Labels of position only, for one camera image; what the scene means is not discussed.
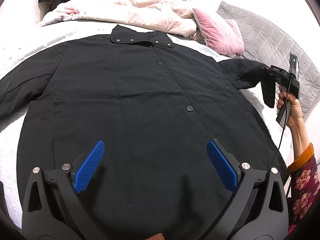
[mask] quilted fabric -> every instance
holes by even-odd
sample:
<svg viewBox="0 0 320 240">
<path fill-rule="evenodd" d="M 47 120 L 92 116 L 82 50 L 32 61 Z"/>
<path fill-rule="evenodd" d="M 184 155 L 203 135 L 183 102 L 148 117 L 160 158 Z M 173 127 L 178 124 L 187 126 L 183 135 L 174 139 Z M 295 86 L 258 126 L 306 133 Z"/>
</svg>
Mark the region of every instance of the quilted fabric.
<svg viewBox="0 0 320 240">
<path fill-rule="evenodd" d="M 288 70 L 290 53 L 298 56 L 300 104 L 305 115 L 320 92 L 320 75 L 300 46 L 278 26 L 250 11 L 222 1 L 217 13 L 236 20 L 244 40 L 242 57 Z"/>
</svg>

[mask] snap button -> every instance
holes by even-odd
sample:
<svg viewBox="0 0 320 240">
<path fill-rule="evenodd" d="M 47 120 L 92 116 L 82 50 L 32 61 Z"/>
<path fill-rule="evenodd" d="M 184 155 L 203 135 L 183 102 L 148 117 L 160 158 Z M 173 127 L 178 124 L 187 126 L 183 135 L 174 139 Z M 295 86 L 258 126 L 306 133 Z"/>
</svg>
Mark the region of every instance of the snap button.
<svg viewBox="0 0 320 240">
<path fill-rule="evenodd" d="M 192 111 L 193 111 L 193 107 L 192 107 L 192 106 L 187 106 L 187 110 L 188 110 L 189 112 L 192 112 Z"/>
</svg>

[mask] metal screw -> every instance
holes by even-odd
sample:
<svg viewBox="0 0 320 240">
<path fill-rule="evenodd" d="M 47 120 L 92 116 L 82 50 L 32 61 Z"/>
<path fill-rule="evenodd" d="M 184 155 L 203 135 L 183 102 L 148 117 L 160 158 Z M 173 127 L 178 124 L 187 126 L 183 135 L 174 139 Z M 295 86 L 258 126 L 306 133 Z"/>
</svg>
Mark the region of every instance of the metal screw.
<svg viewBox="0 0 320 240">
<path fill-rule="evenodd" d="M 242 163 L 241 167 L 244 168 L 245 170 L 250 169 L 250 164 L 249 163 Z"/>
<path fill-rule="evenodd" d="M 39 168 L 39 167 L 34 167 L 33 170 L 32 170 L 32 172 L 33 172 L 34 174 L 39 173 L 39 171 L 40 171 L 40 168 Z"/>
<path fill-rule="evenodd" d="M 67 171 L 67 170 L 69 170 L 70 168 L 71 168 L 71 165 L 70 165 L 69 163 L 65 163 L 65 164 L 62 165 L 62 169 L 63 169 L 64 171 Z"/>
<path fill-rule="evenodd" d="M 274 173 L 274 174 L 277 174 L 278 173 L 278 169 L 276 167 L 272 167 L 271 168 L 271 172 Z"/>
</svg>

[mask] person's arm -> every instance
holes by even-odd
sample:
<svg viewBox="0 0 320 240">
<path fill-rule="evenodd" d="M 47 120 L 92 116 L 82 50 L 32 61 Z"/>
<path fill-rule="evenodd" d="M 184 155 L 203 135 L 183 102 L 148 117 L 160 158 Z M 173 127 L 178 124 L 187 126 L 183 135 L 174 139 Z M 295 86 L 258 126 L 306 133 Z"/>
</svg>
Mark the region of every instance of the person's arm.
<svg viewBox="0 0 320 240">
<path fill-rule="evenodd" d="M 320 185 L 318 179 L 316 159 L 314 149 L 309 137 L 305 124 L 302 119 L 302 111 L 299 100 L 292 94 L 282 92 L 279 87 L 279 100 L 277 108 L 284 105 L 287 98 L 292 103 L 291 115 L 288 119 L 287 126 L 291 130 L 293 141 L 294 162 L 288 167 L 291 173 L 291 196 L 293 202 L 292 210 L 292 229 L 304 217 L 317 195 Z"/>
<path fill-rule="evenodd" d="M 287 98 L 291 102 L 291 115 L 288 119 L 287 126 L 291 130 L 293 141 L 293 154 L 294 159 L 297 160 L 300 155 L 308 148 L 310 142 L 307 134 L 307 129 L 302 119 L 302 111 L 300 102 L 292 94 L 282 92 L 282 86 L 279 86 L 279 100 L 277 109 L 280 109 L 284 105 L 284 101 Z"/>
</svg>

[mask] jacket cuff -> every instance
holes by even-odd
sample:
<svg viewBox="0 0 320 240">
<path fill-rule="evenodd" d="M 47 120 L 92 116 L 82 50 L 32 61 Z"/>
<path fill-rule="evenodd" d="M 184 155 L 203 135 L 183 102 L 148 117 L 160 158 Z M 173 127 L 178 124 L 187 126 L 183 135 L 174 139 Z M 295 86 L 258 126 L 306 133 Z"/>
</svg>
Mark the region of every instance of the jacket cuff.
<svg viewBox="0 0 320 240">
<path fill-rule="evenodd" d="M 303 167 L 314 154 L 314 149 L 312 143 L 309 144 L 308 148 L 296 159 L 288 168 L 289 172 L 295 172 L 301 167 Z"/>
</svg>

